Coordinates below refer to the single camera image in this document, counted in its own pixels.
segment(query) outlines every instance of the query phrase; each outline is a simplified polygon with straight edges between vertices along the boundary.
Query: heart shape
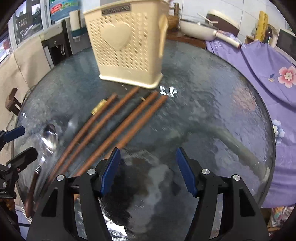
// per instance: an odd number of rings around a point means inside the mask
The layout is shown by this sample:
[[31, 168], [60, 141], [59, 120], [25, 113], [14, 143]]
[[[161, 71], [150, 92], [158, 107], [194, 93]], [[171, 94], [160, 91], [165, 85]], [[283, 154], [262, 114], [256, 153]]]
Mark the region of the heart shape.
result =
[[108, 23], [104, 26], [101, 34], [102, 38], [112, 48], [119, 51], [124, 48], [131, 36], [131, 27], [126, 22]]

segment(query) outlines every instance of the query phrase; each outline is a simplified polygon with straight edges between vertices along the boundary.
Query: brown wooden stool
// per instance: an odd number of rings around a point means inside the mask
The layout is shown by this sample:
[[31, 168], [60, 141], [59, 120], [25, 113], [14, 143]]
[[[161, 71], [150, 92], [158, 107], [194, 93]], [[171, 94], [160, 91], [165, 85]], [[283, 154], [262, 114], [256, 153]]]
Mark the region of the brown wooden stool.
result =
[[5, 108], [12, 113], [14, 113], [16, 116], [18, 116], [20, 110], [16, 107], [22, 107], [22, 104], [15, 98], [15, 94], [17, 92], [17, 88], [13, 88], [10, 94], [7, 96], [7, 99], [5, 101]]

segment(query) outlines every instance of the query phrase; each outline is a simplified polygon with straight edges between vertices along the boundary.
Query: spoon handle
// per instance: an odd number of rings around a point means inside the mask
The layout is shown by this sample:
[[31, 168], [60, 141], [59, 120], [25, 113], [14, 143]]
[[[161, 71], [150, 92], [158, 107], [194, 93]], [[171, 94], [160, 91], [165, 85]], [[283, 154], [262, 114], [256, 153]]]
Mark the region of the spoon handle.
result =
[[31, 186], [30, 186], [30, 189], [29, 189], [26, 201], [25, 201], [25, 213], [26, 213], [27, 218], [31, 216], [32, 211], [33, 211], [33, 196], [34, 196], [36, 183], [39, 178], [39, 173], [41, 170], [41, 168], [39, 168], [39, 167], [40, 167], [39, 165], [36, 167], [36, 170], [34, 172], [33, 179], [31, 182]]

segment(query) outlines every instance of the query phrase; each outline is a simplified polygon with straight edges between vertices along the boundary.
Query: brown chopstick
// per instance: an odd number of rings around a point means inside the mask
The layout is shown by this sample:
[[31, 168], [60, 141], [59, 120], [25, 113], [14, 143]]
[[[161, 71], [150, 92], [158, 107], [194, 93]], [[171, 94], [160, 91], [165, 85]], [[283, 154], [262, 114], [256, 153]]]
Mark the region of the brown chopstick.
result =
[[[154, 91], [148, 98], [141, 103], [130, 115], [125, 119], [125, 121], [104, 141], [104, 143], [87, 159], [83, 167], [74, 175], [80, 176], [86, 172], [91, 165], [97, 160], [98, 157], [112, 144], [112, 142], [121, 134], [121, 132], [128, 127], [133, 120], [145, 109], [145, 107], [156, 98], [157, 92]], [[146, 114], [132, 127], [130, 131], [122, 138], [122, 140], [117, 143], [116, 147], [123, 148], [134, 135], [142, 128], [142, 126], [152, 117], [152, 115], [158, 110], [159, 107], [167, 100], [167, 96], [162, 96], [158, 101], [154, 103], [153, 106], [149, 108]]]
[[81, 138], [85, 135], [85, 133], [89, 130], [91, 125], [95, 122], [95, 120], [111, 105], [117, 98], [117, 94], [113, 93], [106, 101], [106, 103], [101, 107], [101, 109], [96, 112], [95, 115], [91, 116], [90, 119], [84, 124], [84, 126], [80, 129], [77, 135], [73, 138], [70, 144], [67, 146], [66, 150], [63, 152], [58, 162], [55, 164], [54, 169], [51, 171], [51, 174], [48, 178], [47, 183], [51, 183], [55, 178], [57, 171], [63, 165], [64, 161], [71, 154], [77, 143], [81, 140]]
[[102, 119], [101, 121], [91, 130], [91, 132], [83, 139], [82, 143], [77, 147], [69, 160], [62, 166], [59, 174], [64, 174], [68, 167], [71, 165], [77, 155], [86, 147], [86, 145], [95, 137], [99, 130], [107, 123], [107, 121], [130, 99], [135, 93], [139, 91], [139, 87], [134, 87], [123, 97]]

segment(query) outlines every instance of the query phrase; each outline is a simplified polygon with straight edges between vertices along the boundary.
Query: basket rim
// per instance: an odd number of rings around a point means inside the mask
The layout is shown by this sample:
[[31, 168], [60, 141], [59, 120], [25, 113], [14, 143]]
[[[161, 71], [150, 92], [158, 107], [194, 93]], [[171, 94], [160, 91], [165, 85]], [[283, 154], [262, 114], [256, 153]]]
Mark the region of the basket rim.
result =
[[122, 5], [122, 4], [130, 3], [130, 2], [143, 2], [143, 1], [164, 2], [164, 3], [167, 3], [169, 5], [169, 3], [167, 1], [165, 1], [165, 0], [121, 0], [121, 1], [112, 2], [112, 3], [104, 4], [102, 6], [93, 8], [91, 10], [88, 10], [86, 12], [83, 12], [83, 14], [84, 15], [85, 14], [89, 14], [89, 13], [94, 12], [94, 11], [97, 11], [97, 10], [109, 8], [109, 7], [112, 7], [112, 6]]

